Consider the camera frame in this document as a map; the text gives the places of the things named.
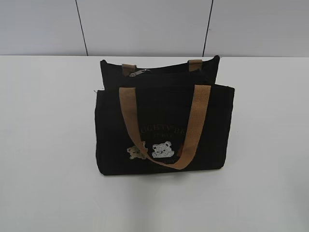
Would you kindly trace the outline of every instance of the zipper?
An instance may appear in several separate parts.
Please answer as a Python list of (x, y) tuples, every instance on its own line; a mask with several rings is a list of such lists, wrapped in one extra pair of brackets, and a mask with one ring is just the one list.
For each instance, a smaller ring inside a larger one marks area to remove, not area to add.
[(137, 76), (137, 75), (140, 75), (140, 74), (145, 73), (145, 72), (151, 72), (151, 70), (149, 70), (149, 69), (141, 69), (141, 70), (138, 70), (137, 72), (131, 73), (129, 75), (129, 77)]

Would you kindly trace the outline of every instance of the white table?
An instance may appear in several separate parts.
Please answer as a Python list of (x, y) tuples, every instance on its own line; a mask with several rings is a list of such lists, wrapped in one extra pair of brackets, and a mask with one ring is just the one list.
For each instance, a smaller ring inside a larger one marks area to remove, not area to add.
[(236, 92), (221, 170), (114, 177), (95, 160), (101, 59), (0, 57), (1, 232), (309, 231), (309, 58), (222, 58)]

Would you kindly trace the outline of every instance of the tan webbing handle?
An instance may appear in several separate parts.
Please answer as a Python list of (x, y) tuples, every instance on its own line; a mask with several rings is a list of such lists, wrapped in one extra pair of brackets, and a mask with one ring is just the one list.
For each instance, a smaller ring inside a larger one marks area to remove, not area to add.
[(135, 73), (136, 65), (122, 64), (122, 73), (124, 76), (129, 76), (131, 73)]
[(188, 60), (188, 63), (189, 63), (189, 72), (202, 69), (203, 61), (201, 59), (190, 59)]
[(210, 91), (211, 86), (195, 86), (182, 154), (175, 163), (165, 164), (152, 159), (141, 141), (137, 118), (135, 88), (119, 88), (122, 115), (127, 132), (134, 145), (147, 159), (154, 163), (178, 170), (185, 168), (193, 160), (197, 150), (197, 145), (205, 122)]

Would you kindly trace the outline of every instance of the white surface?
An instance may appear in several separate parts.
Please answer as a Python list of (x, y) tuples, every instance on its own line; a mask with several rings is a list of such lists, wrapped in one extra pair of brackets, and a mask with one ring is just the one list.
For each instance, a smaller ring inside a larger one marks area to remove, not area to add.
[(221, 60), (236, 88), (223, 169), (116, 177), (95, 161), (101, 59), (0, 57), (0, 231), (309, 231), (309, 58)]
[(308, 0), (215, 0), (206, 54), (309, 56)]
[(78, 0), (90, 56), (201, 56), (211, 0)]
[(85, 55), (74, 0), (1, 0), (1, 55)]

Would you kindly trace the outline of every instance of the bear applique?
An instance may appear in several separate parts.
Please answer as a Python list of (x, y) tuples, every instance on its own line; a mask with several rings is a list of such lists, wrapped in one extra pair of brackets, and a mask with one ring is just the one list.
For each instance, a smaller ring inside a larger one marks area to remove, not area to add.
[(165, 158), (165, 157), (172, 157), (174, 155), (174, 151), (172, 151), (172, 143), (166, 141), (163, 144), (154, 144), (152, 153), (153, 158)]
[(130, 153), (130, 160), (134, 159), (134, 158), (140, 158), (140, 159), (146, 159), (146, 157), (140, 152), (140, 150), (136, 147), (130, 147), (126, 150), (128, 153)]

